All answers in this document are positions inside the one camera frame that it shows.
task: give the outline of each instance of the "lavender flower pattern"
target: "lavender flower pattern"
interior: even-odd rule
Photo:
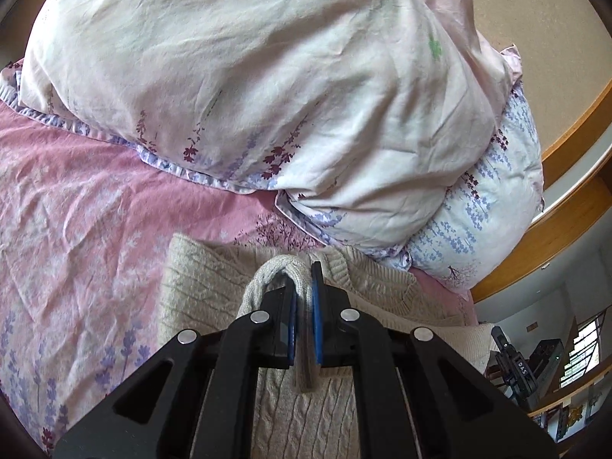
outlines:
[[[138,331],[142,328],[142,323],[136,321],[129,330],[125,331],[123,345],[119,349],[119,355],[122,358],[119,364],[117,364],[117,347],[105,347],[104,357],[100,360],[102,370],[94,376],[94,380],[105,393],[108,394],[117,388],[129,376],[131,370],[142,366],[151,356],[151,348],[148,345],[140,345],[137,349],[138,357],[131,357],[134,352],[134,345],[137,342]]]
[[[277,214],[259,216],[252,233],[240,233],[235,245],[273,246],[291,251],[320,248],[321,244]]]
[[[200,143],[200,140],[201,140],[201,136],[200,135],[204,131],[204,127],[203,127],[202,123],[206,122],[206,120],[210,116],[210,113],[212,112],[213,108],[215,108],[215,105],[218,102],[219,97],[221,96],[222,93],[223,93],[223,90],[219,90],[219,92],[216,94],[215,98],[212,99],[212,101],[210,102],[210,105],[206,109],[206,112],[204,114],[204,119],[201,122],[198,122],[196,124],[195,129],[192,131],[192,133],[193,133],[192,136],[189,136],[187,138],[187,140],[189,141],[189,145],[186,146],[185,150],[183,151],[183,160],[185,162],[194,162],[194,157],[200,151],[200,149],[197,148],[197,145],[198,145],[198,143]]]
[[[16,321],[16,314],[11,310],[2,322],[0,367],[7,368],[8,383],[0,381],[0,392],[25,429],[51,457],[57,440],[66,432],[70,424],[68,405],[59,400],[57,379],[44,379],[43,377],[47,347],[45,340],[38,344],[31,380],[29,375],[22,374],[17,352],[15,349],[9,349]],[[136,349],[138,332],[142,328],[142,323],[135,321],[131,328],[125,331],[122,346],[118,350],[114,346],[105,348],[105,355],[100,361],[102,370],[94,377],[94,381],[103,392],[100,394],[101,398],[121,383],[129,372],[141,366],[151,356],[151,348],[148,345],[139,345]]]
[[[57,382],[54,378],[48,378],[45,388],[41,395],[42,385],[42,358],[45,354],[45,342],[41,341],[38,345],[38,358],[34,361],[32,382],[36,386],[33,392],[29,378],[22,376],[20,364],[17,360],[16,351],[7,347],[10,345],[10,338],[13,334],[13,324],[16,322],[16,314],[9,311],[2,323],[2,334],[0,335],[0,366],[4,365],[5,356],[8,354],[7,369],[9,373],[8,386],[0,381],[0,391],[24,428],[30,433],[32,438],[51,456],[57,438],[61,437],[70,424],[68,418],[68,406],[57,403]],[[31,404],[30,399],[35,395],[36,409]],[[44,418],[39,422],[41,413],[41,397],[44,398]]]
[[[513,150],[518,150],[518,155],[514,155]],[[482,254],[479,243],[490,239],[491,223],[496,218],[496,212],[500,211],[495,195],[492,197],[489,193],[492,187],[490,182],[497,184],[505,174],[514,171],[513,163],[523,163],[521,157],[526,160],[534,157],[533,153],[525,154],[521,150],[539,151],[539,142],[529,105],[522,92],[522,82],[518,82],[512,88],[501,126],[495,129],[483,157],[455,185],[447,188],[441,210],[406,243],[357,248],[390,267],[408,270],[415,266],[451,288],[469,288],[466,285],[473,285],[474,278],[482,276],[482,267],[477,260]],[[298,201],[303,198],[305,196],[300,194]],[[335,227],[342,227],[339,225],[344,215],[339,215],[336,209],[304,215],[280,195],[277,207],[321,243],[342,244],[339,239],[342,230],[337,231]]]
[[[320,100],[316,102],[313,106],[313,109],[316,108],[320,102]],[[289,137],[283,142],[282,145],[275,146],[270,150],[270,155],[264,157],[263,163],[267,165],[267,170],[261,173],[261,177],[263,179],[272,179],[273,176],[278,175],[278,173],[282,170],[282,166],[284,164],[288,164],[289,162],[291,162],[293,156],[295,156],[296,154],[295,150],[301,148],[301,146],[296,143],[296,140],[301,134],[302,127],[304,127],[304,125],[307,123],[309,115],[310,113],[304,116],[304,118],[289,134]]]
[[[145,111],[140,111],[140,119],[138,119],[138,123],[136,124],[136,132],[138,133],[138,142],[144,146],[151,153],[157,153],[157,144],[155,141],[157,140],[157,133],[155,133],[154,139],[146,139],[145,133],[147,131],[145,120],[147,114]]]
[[[259,135],[259,132],[252,133],[249,135],[249,139],[247,140],[247,146],[244,149],[243,153],[227,167],[227,170],[225,172],[222,173],[222,179],[234,179],[234,175],[236,174],[238,169],[243,166],[244,161],[246,160],[247,156],[249,156],[249,152],[257,146],[257,140],[259,139]]]

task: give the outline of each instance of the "green stain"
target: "green stain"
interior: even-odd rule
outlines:
[[[434,60],[438,60],[442,55],[442,46],[440,46],[438,40],[433,39],[433,36],[429,37],[429,50],[431,50]]]

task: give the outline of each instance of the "blue gripper pad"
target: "blue gripper pad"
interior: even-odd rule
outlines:
[[[289,341],[287,343],[287,358],[289,366],[293,366],[296,358],[296,324],[298,323],[298,294],[295,289],[291,297],[291,310],[289,314]]]
[[[316,363],[323,364],[323,322],[319,302],[319,285],[315,278],[312,281],[312,320],[314,330],[314,353]]]

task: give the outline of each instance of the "pillow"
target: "pillow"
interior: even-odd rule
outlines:
[[[20,101],[388,247],[485,151],[512,74],[471,0],[47,0]]]
[[[449,187],[423,228],[391,247],[364,248],[394,269],[417,267],[449,290],[464,293],[495,269],[527,231],[544,191],[540,142],[522,81],[513,88],[501,126],[479,161]],[[314,218],[286,194],[277,206],[319,241],[341,245],[334,209]]]

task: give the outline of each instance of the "white wall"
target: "white wall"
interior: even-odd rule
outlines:
[[[571,268],[565,286],[578,324],[612,305],[612,285],[599,251]]]
[[[565,345],[573,316],[567,291],[559,288],[497,324],[516,350],[528,358],[540,340],[561,339]],[[538,327],[527,333],[527,326],[534,322]]]
[[[606,236],[599,248],[599,253],[607,270],[608,278],[610,278],[612,277],[612,236]]]
[[[612,208],[586,233],[557,254],[547,268],[537,269],[501,292],[478,302],[475,308],[479,321],[499,322],[544,298],[572,274],[574,263],[593,254],[602,243],[610,250],[609,271],[612,272]]]
[[[612,309],[606,312],[600,336],[601,360],[612,355]]]

